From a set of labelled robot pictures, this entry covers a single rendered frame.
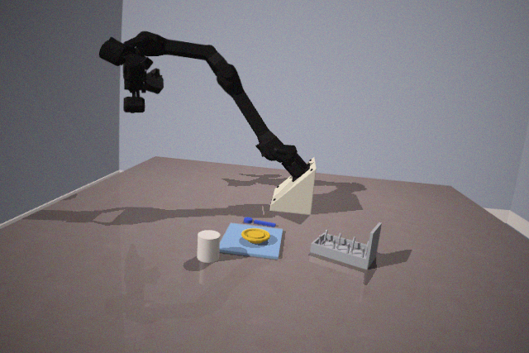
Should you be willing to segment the white cylinder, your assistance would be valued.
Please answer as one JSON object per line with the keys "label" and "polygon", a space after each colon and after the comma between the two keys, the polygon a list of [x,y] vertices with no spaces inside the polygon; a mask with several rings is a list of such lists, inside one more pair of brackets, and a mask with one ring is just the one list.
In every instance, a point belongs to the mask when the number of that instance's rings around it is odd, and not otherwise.
{"label": "white cylinder", "polygon": [[197,259],[203,263],[212,263],[219,259],[221,234],[206,230],[198,233]]}

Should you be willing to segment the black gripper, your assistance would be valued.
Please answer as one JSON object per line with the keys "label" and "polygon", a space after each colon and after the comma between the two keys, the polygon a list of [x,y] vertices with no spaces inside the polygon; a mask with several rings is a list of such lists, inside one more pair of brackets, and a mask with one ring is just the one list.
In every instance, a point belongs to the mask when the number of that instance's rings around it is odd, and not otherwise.
{"label": "black gripper", "polygon": [[139,78],[132,78],[125,72],[125,64],[123,65],[123,78],[124,87],[132,93],[132,97],[125,97],[123,104],[124,112],[144,112],[145,111],[145,99],[140,98],[139,92],[142,89],[143,82],[145,81],[145,74]]}

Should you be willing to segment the light blue mat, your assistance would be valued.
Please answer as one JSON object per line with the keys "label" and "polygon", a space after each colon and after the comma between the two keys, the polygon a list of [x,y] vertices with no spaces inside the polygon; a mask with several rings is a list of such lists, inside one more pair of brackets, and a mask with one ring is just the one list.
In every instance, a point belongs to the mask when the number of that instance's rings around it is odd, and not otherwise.
{"label": "light blue mat", "polygon": [[[241,235],[248,228],[260,228],[270,234],[270,238],[262,243],[250,243]],[[271,259],[279,259],[279,250],[283,229],[274,227],[260,227],[239,223],[230,223],[220,242],[220,252],[251,255]]]}

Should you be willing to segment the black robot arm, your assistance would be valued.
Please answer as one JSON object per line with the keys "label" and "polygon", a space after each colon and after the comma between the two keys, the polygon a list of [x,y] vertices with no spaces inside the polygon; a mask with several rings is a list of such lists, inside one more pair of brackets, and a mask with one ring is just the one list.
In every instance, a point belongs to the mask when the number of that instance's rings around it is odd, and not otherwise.
{"label": "black robot arm", "polygon": [[141,31],[124,43],[110,37],[102,44],[99,51],[101,59],[115,66],[125,64],[125,72],[132,78],[139,78],[145,74],[141,93],[159,93],[164,87],[160,69],[146,71],[153,64],[149,57],[172,55],[183,56],[197,60],[206,60],[217,76],[218,85],[226,91],[236,102],[250,127],[256,134],[259,144],[256,145],[262,157],[267,160],[282,162],[282,166],[293,176],[293,182],[310,169],[297,153],[295,145],[284,145],[281,140],[265,125],[263,119],[255,109],[253,103],[245,93],[236,68],[228,64],[213,45],[199,45],[184,41],[167,40],[158,34]]}

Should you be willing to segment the white dish rack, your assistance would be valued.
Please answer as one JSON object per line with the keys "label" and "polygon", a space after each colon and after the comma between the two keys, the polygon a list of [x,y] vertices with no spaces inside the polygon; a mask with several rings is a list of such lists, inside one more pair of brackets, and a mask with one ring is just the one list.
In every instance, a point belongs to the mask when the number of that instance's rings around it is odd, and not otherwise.
{"label": "white dish rack", "polygon": [[341,234],[339,237],[329,235],[326,230],[311,243],[310,252],[367,270],[376,257],[381,226],[382,222],[379,222],[370,232],[367,245],[356,242],[355,237],[351,241]]}

